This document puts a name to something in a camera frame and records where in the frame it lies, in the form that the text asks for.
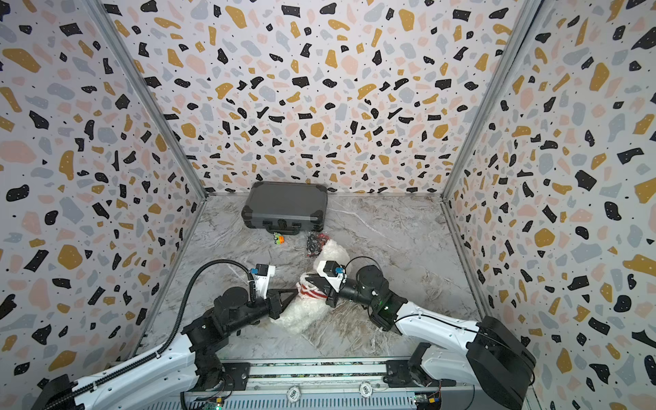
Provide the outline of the white teddy bear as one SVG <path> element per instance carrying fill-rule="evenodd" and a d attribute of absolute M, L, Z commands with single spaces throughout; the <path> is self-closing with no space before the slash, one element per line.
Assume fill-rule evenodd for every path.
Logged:
<path fill-rule="evenodd" d="M 345 266 L 350 261 L 350 256 L 343 246 L 330 239 L 321 253 L 314 259 L 311 273 L 317 273 L 317 266 L 320 261 L 337 261 L 340 265 Z M 288 333 L 298 335 L 307 331 L 312 324 L 325 317 L 330 310 L 331 308 L 326 305 L 326 302 L 302 299 L 298 293 L 289 307 L 280 315 L 280 318 L 270 319 L 270 321 Z"/>

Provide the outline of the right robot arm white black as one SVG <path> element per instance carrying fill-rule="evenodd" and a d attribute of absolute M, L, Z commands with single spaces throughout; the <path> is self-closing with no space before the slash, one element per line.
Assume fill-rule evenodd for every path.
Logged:
<path fill-rule="evenodd" d="M 455 319 L 410 302 L 390 288 L 375 265 L 348 278 L 345 266 L 321 262 L 307 281 L 336 307 L 341 300 L 358 303 L 382 331 L 417 338 L 408 360 L 389 360 L 384 383 L 391 388 L 431 388 L 459 383 L 481 389 L 507 409 L 521 409 L 535 382 L 536 359 L 498 319 Z"/>

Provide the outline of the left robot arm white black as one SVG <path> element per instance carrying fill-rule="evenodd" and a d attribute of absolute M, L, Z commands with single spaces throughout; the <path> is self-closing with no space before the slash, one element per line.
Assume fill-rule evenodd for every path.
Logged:
<path fill-rule="evenodd" d="M 297 293 L 296 289 L 270 289 L 265 298 L 251 301 L 247 290 L 232 287 L 171 342 L 84 379 L 53 379 L 33 408 L 138 409 L 166 394 L 236 389 L 239 380 L 226 371 L 218 351 L 242 328 L 266 317 L 280 317 Z"/>

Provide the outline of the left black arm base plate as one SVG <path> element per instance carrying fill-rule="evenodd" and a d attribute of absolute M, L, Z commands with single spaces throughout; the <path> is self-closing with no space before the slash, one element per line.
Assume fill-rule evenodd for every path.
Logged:
<path fill-rule="evenodd" d="M 201 365 L 193 391 L 244 391 L 249 379 L 249 362 L 218 362 Z"/>

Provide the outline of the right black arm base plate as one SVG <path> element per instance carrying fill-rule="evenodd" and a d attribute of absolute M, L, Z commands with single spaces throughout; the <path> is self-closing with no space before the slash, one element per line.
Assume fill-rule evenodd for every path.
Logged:
<path fill-rule="evenodd" d="M 391 388 L 435 388 L 454 387 L 453 379 L 434 379 L 420 365 L 411 360 L 388 360 L 385 362 L 386 372 L 383 381 Z"/>

